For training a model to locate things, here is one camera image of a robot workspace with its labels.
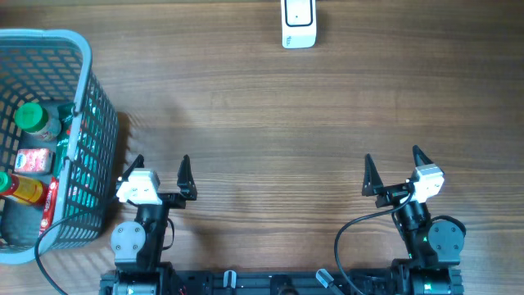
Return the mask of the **red pink small carton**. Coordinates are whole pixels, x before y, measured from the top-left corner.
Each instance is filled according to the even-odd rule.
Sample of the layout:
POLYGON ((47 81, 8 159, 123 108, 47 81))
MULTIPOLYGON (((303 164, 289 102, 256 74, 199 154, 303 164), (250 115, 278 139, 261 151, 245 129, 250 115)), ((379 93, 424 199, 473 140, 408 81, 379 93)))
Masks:
POLYGON ((14 172, 27 175, 45 175, 52 169, 54 152, 47 148, 20 149, 16 154, 14 172))

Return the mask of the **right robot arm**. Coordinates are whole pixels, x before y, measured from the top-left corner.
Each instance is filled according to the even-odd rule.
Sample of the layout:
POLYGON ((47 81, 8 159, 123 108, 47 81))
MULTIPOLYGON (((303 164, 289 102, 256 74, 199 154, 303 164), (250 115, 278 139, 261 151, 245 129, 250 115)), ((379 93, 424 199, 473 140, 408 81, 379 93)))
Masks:
POLYGON ((443 187, 444 171, 422 149, 413 146, 414 171, 402 184, 383 184, 372 157, 365 156, 364 196, 376 207, 392 207, 391 217, 409 257, 394 259, 385 269, 353 271, 366 294, 463 294, 457 268, 466 227, 451 216, 431 216, 427 200, 443 187))

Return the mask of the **green lid glass jar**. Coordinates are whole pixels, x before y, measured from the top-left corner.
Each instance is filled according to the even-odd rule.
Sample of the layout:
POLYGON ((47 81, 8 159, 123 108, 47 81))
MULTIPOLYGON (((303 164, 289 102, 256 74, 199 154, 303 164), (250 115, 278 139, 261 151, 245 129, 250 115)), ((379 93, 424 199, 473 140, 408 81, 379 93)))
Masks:
POLYGON ((47 108, 27 102, 15 113, 16 125, 37 140, 50 142, 61 132, 61 122, 47 108))

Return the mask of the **teal wet wipes pack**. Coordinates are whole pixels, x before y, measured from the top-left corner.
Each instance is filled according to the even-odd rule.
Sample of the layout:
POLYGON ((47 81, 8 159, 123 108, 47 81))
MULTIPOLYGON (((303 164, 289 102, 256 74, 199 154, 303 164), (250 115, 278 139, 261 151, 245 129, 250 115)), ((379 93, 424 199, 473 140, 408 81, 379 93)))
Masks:
POLYGON ((71 210, 97 207, 104 202, 111 174, 114 112, 101 99, 88 98, 75 114, 70 129, 66 201, 71 210))

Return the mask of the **red yellow sauce bottle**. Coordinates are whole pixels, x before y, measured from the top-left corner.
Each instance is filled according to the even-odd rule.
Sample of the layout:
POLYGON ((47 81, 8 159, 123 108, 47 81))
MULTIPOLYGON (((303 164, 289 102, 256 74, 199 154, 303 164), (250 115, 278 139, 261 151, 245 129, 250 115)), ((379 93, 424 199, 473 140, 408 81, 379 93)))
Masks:
POLYGON ((47 185, 38 179, 2 172, 1 196, 24 205, 41 205, 47 197, 47 185))

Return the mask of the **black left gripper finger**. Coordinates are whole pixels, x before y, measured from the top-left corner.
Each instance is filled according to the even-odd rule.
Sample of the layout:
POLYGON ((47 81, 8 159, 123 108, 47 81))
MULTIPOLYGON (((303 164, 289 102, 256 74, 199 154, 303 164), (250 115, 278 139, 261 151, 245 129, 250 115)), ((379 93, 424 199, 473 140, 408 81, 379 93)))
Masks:
POLYGON ((177 186, 179 193, 187 200, 196 201, 197 187, 192 175, 191 160, 189 155, 184 155, 178 169, 177 186))
POLYGON ((137 168, 143 168, 144 167, 144 156, 142 154, 139 154, 133 163, 128 167, 128 169, 120 176, 120 181, 124 182, 129 179, 129 176, 131 173, 137 169, 137 168))

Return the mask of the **green 3M product pack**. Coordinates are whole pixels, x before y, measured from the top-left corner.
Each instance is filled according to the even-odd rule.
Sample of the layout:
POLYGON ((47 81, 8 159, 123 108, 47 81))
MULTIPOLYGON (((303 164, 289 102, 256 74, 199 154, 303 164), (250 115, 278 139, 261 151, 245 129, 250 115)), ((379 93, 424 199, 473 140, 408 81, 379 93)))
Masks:
POLYGON ((74 118, 73 110, 75 104, 73 102, 60 105, 58 110, 58 119, 61 123, 61 132, 56 137, 56 151, 55 151, 55 161, 53 166, 53 176, 59 178, 61 173, 61 168, 63 164, 63 158, 66 156, 69 138, 70 138, 70 128, 72 125, 72 120, 74 118))

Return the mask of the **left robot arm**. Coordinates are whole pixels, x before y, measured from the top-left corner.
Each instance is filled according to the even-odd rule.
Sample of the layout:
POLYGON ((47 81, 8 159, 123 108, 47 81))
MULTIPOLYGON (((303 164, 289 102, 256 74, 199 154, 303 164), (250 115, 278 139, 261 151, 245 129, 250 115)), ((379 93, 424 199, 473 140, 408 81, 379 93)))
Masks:
POLYGON ((115 270, 101 277, 100 294, 186 294, 187 288, 174 270, 163 262, 161 254, 165 231, 173 228, 171 209, 183 209, 186 202, 197 199, 190 157, 185 155, 178 168, 178 192, 160 193, 160 180, 154 170, 144 166, 138 155, 118 178, 116 196, 119 202, 136 206, 133 221, 125 221, 111 233, 111 249, 115 254, 115 270))

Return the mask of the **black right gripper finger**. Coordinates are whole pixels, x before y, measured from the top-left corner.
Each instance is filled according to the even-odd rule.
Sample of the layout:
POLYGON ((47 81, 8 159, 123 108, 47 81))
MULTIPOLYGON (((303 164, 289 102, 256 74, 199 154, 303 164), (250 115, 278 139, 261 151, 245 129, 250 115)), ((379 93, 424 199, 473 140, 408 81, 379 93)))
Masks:
POLYGON ((371 155, 368 153, 364 158, 364 180, 362 186, 362 195, 369 197, 375 196, 382 192, 384 188, 382 179, 377 172, 377 168, 371 155))
POLYGON ((413 145, 413 159, 416 167, 431 165, 433 161, 423 152, 418 145, 413 145))

